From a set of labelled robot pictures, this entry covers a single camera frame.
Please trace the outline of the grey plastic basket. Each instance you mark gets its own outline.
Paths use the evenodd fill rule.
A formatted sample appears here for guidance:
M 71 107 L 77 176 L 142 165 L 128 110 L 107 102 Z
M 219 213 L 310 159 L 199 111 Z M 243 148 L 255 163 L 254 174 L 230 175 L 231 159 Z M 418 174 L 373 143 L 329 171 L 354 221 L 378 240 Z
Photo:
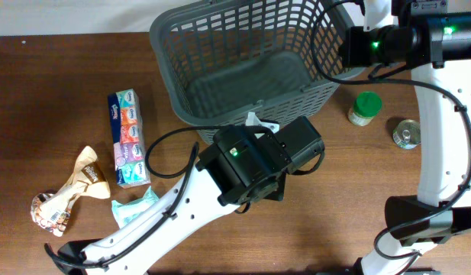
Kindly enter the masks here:
M 280 125 L 316 114 L 360 74 L 337 53 L 352 26 L 333 1 L 200 1 L 159 15 L 150 44 L 173 111 L 211 143 L 250 112 Z

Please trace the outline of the small tin can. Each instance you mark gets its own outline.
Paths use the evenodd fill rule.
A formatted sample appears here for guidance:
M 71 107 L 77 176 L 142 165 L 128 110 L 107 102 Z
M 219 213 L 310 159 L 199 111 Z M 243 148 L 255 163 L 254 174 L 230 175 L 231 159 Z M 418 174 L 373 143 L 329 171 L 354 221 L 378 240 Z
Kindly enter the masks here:
M 415 120 L 405 119 L 396 126 L 392 137 L 400 148 L 411 150 L 421 144 L 420 124 Z

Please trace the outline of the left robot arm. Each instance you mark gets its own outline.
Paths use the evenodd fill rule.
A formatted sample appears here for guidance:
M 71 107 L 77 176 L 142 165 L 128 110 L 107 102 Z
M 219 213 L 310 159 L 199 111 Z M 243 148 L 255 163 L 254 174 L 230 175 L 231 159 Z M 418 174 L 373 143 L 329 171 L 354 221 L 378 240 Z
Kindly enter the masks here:
M 263 126 L 215 127 L 205 150 L 195 144 L 182 179 L 156 203 L 103 239 L 44 250 L 64 274 L 144 274 L 195 231 L 261 199 L 282 200 L 286 176 L 324 159 L 324 142 L 306 117 L 272 132 Z

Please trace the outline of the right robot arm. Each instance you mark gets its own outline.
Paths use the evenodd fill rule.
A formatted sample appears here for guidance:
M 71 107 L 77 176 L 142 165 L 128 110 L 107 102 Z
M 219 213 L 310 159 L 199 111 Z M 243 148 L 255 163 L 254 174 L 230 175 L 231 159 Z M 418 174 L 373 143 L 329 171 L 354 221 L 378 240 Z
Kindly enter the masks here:
M 414 196 L 393 196 L 386 228 L 358 260 L 358 274 L 402 274 L 419 257 L 471 232 L 471 11 L 445 1 L 363 1 L 361 27 L 346 33 L 344 65 L 404 63 L 421 129 L 421 177 Z

